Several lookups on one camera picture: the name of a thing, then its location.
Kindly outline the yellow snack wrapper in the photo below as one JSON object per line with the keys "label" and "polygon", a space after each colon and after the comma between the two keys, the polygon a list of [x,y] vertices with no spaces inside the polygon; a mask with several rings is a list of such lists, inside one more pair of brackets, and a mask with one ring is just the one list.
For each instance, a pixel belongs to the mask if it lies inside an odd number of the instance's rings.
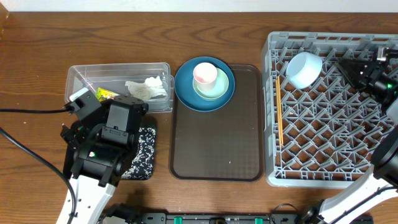
{"label": "yellow snack wrapper", "polygon": [[115,96],[119,96],[119,94],[100,87],[96,89],[95,97],[99,101],[114,99]]}

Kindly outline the white tissue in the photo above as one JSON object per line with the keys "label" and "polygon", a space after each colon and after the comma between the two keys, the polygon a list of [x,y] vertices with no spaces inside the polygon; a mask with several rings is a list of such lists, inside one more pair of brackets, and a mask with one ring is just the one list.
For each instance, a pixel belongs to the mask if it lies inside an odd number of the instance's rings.
{"label": "white tissue", "polygon": [[125,86],[133,97],[144,101],[158,96],[168,96],[159,76],[146,78],[144,83],[126,81]]}

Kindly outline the light blue bowl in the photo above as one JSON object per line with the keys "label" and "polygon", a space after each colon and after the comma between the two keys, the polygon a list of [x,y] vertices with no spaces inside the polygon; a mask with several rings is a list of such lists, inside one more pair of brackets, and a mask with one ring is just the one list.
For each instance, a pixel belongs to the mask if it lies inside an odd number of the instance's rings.
{"label": "light blue bowl", "polygon": [[289,62],[286,76],[296,89],[304,89],[318,78],[322,65],[321,57],[308,52],[300,52]]}

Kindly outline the white rice grains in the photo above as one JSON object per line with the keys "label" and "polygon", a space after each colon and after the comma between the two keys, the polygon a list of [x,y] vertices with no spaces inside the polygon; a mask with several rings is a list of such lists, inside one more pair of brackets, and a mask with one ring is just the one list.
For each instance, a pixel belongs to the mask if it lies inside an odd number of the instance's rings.
{"label": "white rice grains", "polygon": [[156,129],[143,127],[139,129],[139,134],[137,156],[130,169],[122,175],[122,180],[148,180],[154,172]]}

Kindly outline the pink plastic cup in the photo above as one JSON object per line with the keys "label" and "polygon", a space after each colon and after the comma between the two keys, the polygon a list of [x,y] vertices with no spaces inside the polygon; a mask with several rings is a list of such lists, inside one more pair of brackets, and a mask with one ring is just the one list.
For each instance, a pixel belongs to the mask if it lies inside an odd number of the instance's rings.
{"label": "pink plastic cup", "polygon": [[208,62],[199,63],[193,69],[193,82],[201,91],[212,90],[218,76],[217,68]]}

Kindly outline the light green small plate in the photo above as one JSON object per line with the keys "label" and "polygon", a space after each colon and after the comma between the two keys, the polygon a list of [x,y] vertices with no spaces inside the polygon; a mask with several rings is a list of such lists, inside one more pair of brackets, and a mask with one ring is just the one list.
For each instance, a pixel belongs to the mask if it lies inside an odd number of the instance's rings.
{"label": "light green small plate", "polygon": [[222,97],[229,88],[229,78],[227,74],[220,68],[217,68],[217,78],[215,85],[210,90],[202,90],[199,87],[199,83],[196,81],[196,75],[193,75],[193,89],[195,93],[204,100],[213,101]]}

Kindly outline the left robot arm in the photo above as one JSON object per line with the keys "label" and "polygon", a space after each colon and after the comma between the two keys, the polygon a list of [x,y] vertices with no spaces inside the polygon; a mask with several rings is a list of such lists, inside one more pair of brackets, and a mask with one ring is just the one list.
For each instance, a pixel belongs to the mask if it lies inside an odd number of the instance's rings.
{"label": "left robot arm", "polygon": [[97,223],[139,151],[139,128],[149,106],[133,96],[99,101],[82,88],[64,106],[77,116],[60,133],[67,144],[63,174],[70,184],[58,223]]}

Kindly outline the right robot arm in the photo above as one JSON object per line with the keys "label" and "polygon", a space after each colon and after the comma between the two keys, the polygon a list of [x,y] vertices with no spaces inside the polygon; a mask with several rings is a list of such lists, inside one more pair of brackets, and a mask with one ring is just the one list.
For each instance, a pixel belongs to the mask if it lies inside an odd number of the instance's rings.
{"label": "right robot arm", "polygon": [[[340,70],[356,90],[369,93],[397,123],[397,80],[385,74],[397,50],[379,47],[371,61],[342,59]],[[297,223],[351,223],[377,204],[397,197],[397,128],[374,150],[367,171],[334,197],[310,207]]]}

